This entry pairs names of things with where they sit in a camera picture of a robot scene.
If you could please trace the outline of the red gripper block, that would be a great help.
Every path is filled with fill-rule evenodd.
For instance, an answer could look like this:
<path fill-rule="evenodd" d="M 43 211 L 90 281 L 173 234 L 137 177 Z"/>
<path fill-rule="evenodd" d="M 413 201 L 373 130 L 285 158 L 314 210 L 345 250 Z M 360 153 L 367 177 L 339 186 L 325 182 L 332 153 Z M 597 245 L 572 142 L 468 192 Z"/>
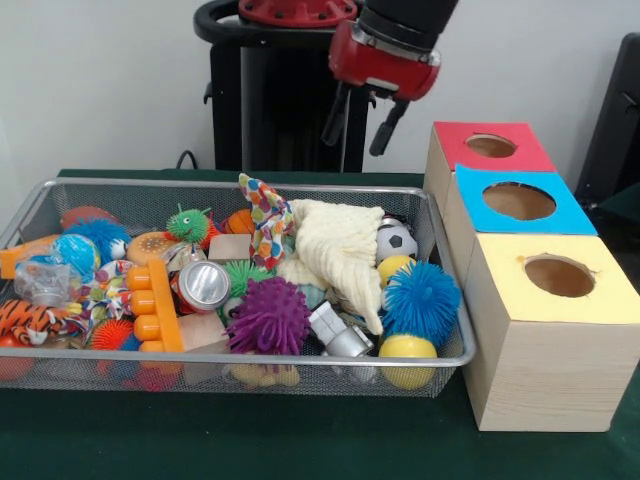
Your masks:
<path fill-rule="evenodd" d="M 322 141 L 335 146 L 347 131 L 351 86 L 369 86 L 394 99 L 378 127 L 369 153 L 385 153 L 397 124 L 410 102 L 424 97 L 436 81 L 441 66 L 437 50 L 405 50 L 365 32 L 356 22 L 341 22 L 329 50 L 329 67 L 337 84 L 336 95 L 322 132 Z"/>

